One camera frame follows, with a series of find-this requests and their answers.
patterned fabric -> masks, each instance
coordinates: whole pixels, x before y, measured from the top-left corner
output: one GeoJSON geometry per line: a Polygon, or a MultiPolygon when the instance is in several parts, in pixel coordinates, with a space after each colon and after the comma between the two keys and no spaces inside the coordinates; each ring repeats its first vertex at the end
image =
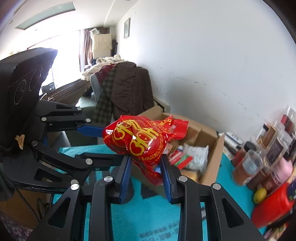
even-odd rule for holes
{"type": "Polygon", "coordinates": [[[96,104],[96,109],[94,112],[93,119],[95,123],[100,123],[107,126],[111,122],[113,113],[111,95],[117,67],[118,66],[116,65],[111,69],[102,84],[103,93],[96,104]]]}
{"type": "Polygon", "coordinates": [[[0,221],[4,224],[11,237],[16,241],[25,241],[32,232],[31,229],[25,228],[24,226],[11,221],[2,213],[0,213],[0,221]]]}
{"type": "Polygon", "coordinates": [[[108,76],[108,74],[110,73],[110,71],[113,69],[114,66],[115,66],[115,64],[105,65],[100,69],[99,72],[95,73],[101,86],[104,83],[106,77],[108,76]]]}

red snack bag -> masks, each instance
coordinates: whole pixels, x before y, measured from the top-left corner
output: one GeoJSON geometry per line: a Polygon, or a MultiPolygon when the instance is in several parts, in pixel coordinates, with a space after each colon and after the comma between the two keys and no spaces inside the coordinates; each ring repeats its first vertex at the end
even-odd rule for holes
{"type": "Polygon", "coordinates": [[[173,120],[173,116],[154,121],[144,116],[122,115],[104,129],[103,139],[116,153],[131,155],[144,175],[157,185],[161,183],[161,174],[153,167],[159,163],[168,141],[184,138],[187,128],[188,121],[173,120]]]}

framed picture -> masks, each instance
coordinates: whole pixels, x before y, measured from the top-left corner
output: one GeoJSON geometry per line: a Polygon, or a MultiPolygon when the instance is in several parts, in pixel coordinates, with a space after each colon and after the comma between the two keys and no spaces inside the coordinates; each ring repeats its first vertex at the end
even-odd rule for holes
{"type": "Polygon", "coordinates": [[[124,22],[124,38],[128,38],[129,37],[129,27],[131,25],[131,18],[129,18],[128,20],[126,20],[124,22]]]}

teal tablecloth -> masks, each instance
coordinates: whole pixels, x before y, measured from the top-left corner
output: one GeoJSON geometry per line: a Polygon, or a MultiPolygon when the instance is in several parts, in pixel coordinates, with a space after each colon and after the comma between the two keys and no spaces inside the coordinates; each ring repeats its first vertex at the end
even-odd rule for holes
{"type": "MultiPolygon", "coordinates": [[[[83,152],[93,153],[114,153],[106,145],[94,145],[84,147],[61,148],[60,152],[69,156],[83,152]]],[[[250,217],[254,208],[252,202],[252,191],[246,187],[235,185],[231,180],[233,166],[226,157],[222,155],[217,182],[220,183],[250,217]]],[[[96,171],[96,180],[102,178],[102,173],[96,171]]],[[[143,199],[141,196],[141,183],[131,178],[134,187],[133,199],[123,205],[112,204],[112,225],[114,241],[177,241],[178,226],[180,219],[180,206],[171,205],[161,196],[154,196],[143,199]]],[[[54,203],[60,195],[55,195],[54,203]]],[[[86,225],[84,241],[88,240],[88,223],[91,204],[87,206],[86,225]]],[[[206,221],[203,225],[203,240],[207,240],[206,221]]]]}

yellow fruit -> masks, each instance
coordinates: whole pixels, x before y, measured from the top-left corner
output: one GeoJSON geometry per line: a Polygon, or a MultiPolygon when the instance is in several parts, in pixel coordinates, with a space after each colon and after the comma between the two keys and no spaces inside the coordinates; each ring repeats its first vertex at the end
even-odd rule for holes
{"type": "Polygon", "coordinates": [[[258,204],[261,203],[267,196],[267,191],[265,188],[259,188],[253,197],[254,203],[258,204]]]}

